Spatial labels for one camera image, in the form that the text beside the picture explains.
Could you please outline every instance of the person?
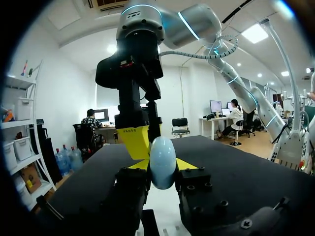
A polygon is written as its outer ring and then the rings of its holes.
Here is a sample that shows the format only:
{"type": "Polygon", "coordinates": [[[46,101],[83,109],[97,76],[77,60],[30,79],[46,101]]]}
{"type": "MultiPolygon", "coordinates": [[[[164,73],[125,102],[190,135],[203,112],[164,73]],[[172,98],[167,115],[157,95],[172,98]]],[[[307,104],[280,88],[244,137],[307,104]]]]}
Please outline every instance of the person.
{"type": "Polygon", "coordinates": [[[237,126],[236,123],[240,120],[244,120],[244,113],[240,105],[238,104],[238,101],[236,99],[233,99],[231,103],[233,110],[226,117],[233,119],[233,124],[225,128],[221,133],[221,136],[227,136],[230,132],[237,131],[239,129],[239,126],[237,126]]]}
{"type": "Polygon", "coordinates": [[[95,119],[95,111],[93,109],[89,109],[87,111],[87,117],[81,121],[81,124],[87,124],[91,128],[93,131],[94,140],[96,143],[98,143],[98,135],[95,134],[95,128],[101,128],[103,127],[103,124],[95,119]]]}
{"type": "Polygon", "coordinates": [[[312,75],[312,79],[311,79],[311,100],[315,101],[315,72],[312,75]]]}
{"type": "Polygon", "coordinates": [[[279,116],[282,116],[283,109],[282,109],[282,106],[281,106],[280,102],[277,102],[276,111],[279,114],[279,116]]]}

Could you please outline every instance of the stool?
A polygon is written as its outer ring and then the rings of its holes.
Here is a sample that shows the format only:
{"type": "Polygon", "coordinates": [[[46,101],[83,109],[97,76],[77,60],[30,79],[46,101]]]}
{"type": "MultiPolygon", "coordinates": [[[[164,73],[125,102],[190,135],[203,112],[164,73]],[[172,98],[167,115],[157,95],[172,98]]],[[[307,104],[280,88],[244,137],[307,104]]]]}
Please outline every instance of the stool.
{"type": "Polygon", "coordinates": [[[238,141],[238,132],[243,130],[243,124],[244,121],[243,120],[239,120],[238,122],[236,122],[236,125],[238,126],[238,129],[235,131],[235,141],[230,143],[230,145],[232,146],[239,146],[242,145],[239,141],[238,141]]]}
{"type": "Polygon", "coordinates": [[[187,118],[180,118],[180,119],[172,119],[172,135],[179,136],[180,138],[183,137],[183,135],[190,134],[190,130],[188,128],[188,120],[187,118]],[[185,127],[186,129],[176,129],[174,130],[174,127],[185,127]]]}

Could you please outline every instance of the white robotic arm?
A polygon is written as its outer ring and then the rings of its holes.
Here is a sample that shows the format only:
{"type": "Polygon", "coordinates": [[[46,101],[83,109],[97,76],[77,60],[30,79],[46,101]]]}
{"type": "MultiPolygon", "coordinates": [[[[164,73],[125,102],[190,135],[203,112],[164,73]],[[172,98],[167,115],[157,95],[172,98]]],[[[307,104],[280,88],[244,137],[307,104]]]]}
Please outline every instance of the white robotic arm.
{"type": "Polygon", "coordinates": [[[180,48],[196,40],[200,41],[206,47],[203,56],[174,51],[162,53],[160,56],[178,54],[207,59],[208,63],[224,77],[245,112],[250,113],[257,108],[261,122],[272,140],[277,142],[270,160],[280,159],[280,164],[293,169],[301,167],[301,160],[307,166],[311,150],[308,132],[301,132],[299,129],[290,131],[263,93],[256,87],[249,91],[235,69],[222,60],[237,49],[238,41],[236,40],[232,49],[228,49],[221,35],[221,23],[214,11],[205,4],[197,4],[183,11],[174,12],[155,3],[153,0],[129,1],[122,12],[117,39],[125,38],[139,30],[147,30],[157,36],[158,44],[164,43],[171,49],[180,48]]]}

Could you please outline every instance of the ceiling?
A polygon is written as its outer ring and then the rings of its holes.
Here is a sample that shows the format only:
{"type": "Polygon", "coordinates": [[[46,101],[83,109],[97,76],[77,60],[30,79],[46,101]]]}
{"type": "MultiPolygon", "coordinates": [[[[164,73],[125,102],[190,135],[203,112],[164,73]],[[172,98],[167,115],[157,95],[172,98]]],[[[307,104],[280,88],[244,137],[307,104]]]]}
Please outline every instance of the ceiling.
{"type": "MultiPolygon", "coordinates": [[[[175,11],[185,9],[196,3],[208,4],[222,21],[245,0],[157,0],[157,4],[175,11]]],[[[97,12],[89,9],[84,0],[55,0],[41,15],[38,22],[59,43],[62,50],[72,61],[83,69],[91,71],[98,62],[107,58],[109,44],[116,44],[116,27],[119,21],[119,10],[116,12],[97,12]]],[[[253,0],[242,8],[233,18],[222,25],[223,35],[229,34],[239,39],[240,49],[225,58],[240,74],[240,76],[260,84],[273,82],[275,87],[289,84],[289,77],[283,77],[281,72],[286,71],[281,54],[269,36],[256,44],[252,44],[240,33],[268,17],[279,35],[282,44],[290,58],[293,74],[296,81],[302,81],[307,67],[313,67],[310,53],[299,30],[290,21],[284,20],[275,11],[269,0],[253,0]]],[[[160,46],[161,51],[169,50],[165,45],[160,46]]],[[[180,51],[196,53],[201,48],[199,42],[193,42],[180,51]]],[[[165,65],[181,66],[188,58],[181,56],[164,56],[165,65]]],[[[206,63],[197,59],[189,60],[191,63],[206,63]]]]}

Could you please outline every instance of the black table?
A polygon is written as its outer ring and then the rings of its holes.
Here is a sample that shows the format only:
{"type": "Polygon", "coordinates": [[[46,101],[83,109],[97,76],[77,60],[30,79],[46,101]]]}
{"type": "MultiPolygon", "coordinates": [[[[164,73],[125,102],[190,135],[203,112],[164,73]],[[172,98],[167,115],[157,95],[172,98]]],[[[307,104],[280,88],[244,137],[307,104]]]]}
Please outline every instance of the black table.
{"type": "MultiPolygon", "coordinates": [[[[178,158],[210,171],[213,189],[225,196],[234,214],[249,216],[261,207],[274,207],[284,196],[290,199],[292,215],[314,210],[310,203],[315,196],[315,177],[203,136],[172,142],[178,158]]],[[[97,211],[117,171],[137,162],[130,158],[125,145],[105,146],[69,177],[49,202],[61,214],[77,213],[79,207],[97,211]]]]}

